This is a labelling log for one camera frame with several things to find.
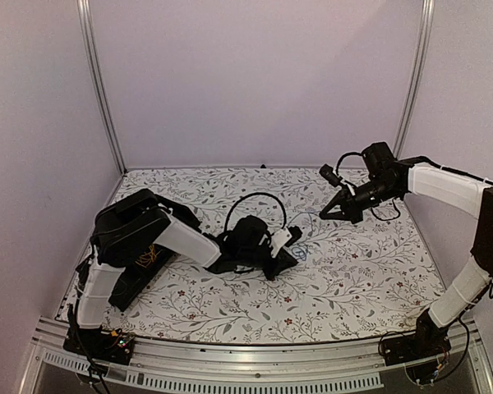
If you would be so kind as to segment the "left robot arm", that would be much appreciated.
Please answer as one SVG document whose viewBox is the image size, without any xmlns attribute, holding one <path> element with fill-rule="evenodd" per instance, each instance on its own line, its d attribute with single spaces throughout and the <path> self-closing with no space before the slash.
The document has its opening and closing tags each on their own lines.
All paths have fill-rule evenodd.
<svg viewBox="0 0 493 394">
<path fill-rule="evenodd" d="M 180 254 L 213 274 L 261 270 L 271 280 L 297 265 L 287 248 L 301 236 L 299 227 L 287 224 L 270 232 L 252 215 L 213 236 L 200 230 L 200 220 L 186 205 L 141 189 L 95 217 L 90 254 L 76 268 L 77 300 L 69 318 L 77 327 L 73 341 L 88 356 L 105 350 L 104 335 L 96 330 L 117 281 L 134 264 Z"/>
</svg>

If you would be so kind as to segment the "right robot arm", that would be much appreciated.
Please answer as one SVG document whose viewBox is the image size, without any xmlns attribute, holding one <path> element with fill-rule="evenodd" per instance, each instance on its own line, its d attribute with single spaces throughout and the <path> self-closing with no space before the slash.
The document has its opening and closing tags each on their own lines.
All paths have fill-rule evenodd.
<svg viewBox="0 0 493 394">
<path fill-rule="evenodd" d="M 425 358 L 463 313 L 493 298 L 493 180 L 427 156 L 397 158 L 385 142 L 341 158 L 354 156 L 368 175 L 360 185 L 344 178 L 339 165 L 321 167 L 320 175 L 338 192 L 320 217 L 358 224 L 382 203 L 407 202 L 445 280 L 445 292 L 422 312 L 408 341 L 412 355 Z"/>
</svg>

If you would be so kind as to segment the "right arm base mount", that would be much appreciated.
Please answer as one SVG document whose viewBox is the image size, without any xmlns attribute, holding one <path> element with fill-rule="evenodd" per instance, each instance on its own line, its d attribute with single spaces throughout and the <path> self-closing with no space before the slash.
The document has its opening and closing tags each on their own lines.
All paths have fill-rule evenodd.
<svg viewBox="0 0 493 394">
<path fill-rule="evenodd" d="M 378 353 L 387 366 L 404 364 L 416 360 L 442 355 L 441 364 L 449 361 L 451 345 L 448 330 L 387 332 L 379 340 Z"/>
</svg>

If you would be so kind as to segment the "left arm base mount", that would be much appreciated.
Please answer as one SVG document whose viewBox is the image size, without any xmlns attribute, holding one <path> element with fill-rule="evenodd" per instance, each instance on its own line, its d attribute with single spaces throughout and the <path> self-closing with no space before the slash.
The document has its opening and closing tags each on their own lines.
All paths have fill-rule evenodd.
<svg viewBox="0 0 493 394">
<path fill-rule="evenodd" d="M 63 349 L 93 360 L 129 365 L 133 356 L 135 335 L 120 329 L 104 332 L 101 328 L 70 328 Z"/>
</svg>

